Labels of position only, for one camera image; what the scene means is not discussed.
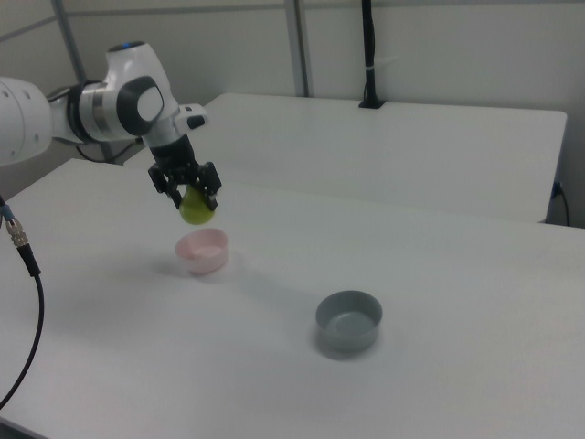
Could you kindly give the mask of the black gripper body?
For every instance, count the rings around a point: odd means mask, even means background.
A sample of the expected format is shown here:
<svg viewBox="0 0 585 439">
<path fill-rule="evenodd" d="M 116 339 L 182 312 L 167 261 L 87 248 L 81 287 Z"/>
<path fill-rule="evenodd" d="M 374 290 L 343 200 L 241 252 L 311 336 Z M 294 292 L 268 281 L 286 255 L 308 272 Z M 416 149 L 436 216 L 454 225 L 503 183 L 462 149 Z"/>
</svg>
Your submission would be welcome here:
<svg viewBox="0 0 585 439">
<path fill-rule="evenodd" d="M 148 174 L 154 184 L 194 184 L 204 175 L 204 167 L 195 158 L 189 136 L 183 134 L 179 139 L 167 145 L 151 146 L 150 153 L 154 164 Z"/>
</svg>

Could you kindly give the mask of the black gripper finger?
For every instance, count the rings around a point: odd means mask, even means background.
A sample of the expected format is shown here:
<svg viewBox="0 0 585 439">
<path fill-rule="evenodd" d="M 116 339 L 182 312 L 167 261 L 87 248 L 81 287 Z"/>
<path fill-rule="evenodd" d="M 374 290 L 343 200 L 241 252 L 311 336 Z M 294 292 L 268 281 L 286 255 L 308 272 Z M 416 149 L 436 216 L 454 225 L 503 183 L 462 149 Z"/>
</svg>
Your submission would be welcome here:
<svg viewBox="0 0 585 439">
<path fill-rule="evenodd" d="M 165 194 L 171 199 L 176 209 L 180 209 L 182 195 L 178 190 L 177 183 L 170 177 L 168 178 L 158 165 L 152 165 L 148 169 L 148 175 L 151 178 L 155 190 L 159 194 Z"/>
<path fill-rule="evenodd" d="M 217 195 L 221 187 L 221 179 L 212 162 L 197 167 L 196 189 L 203 196 L 210 211 L 215 211 L 218 207 Z"/>
</svg>

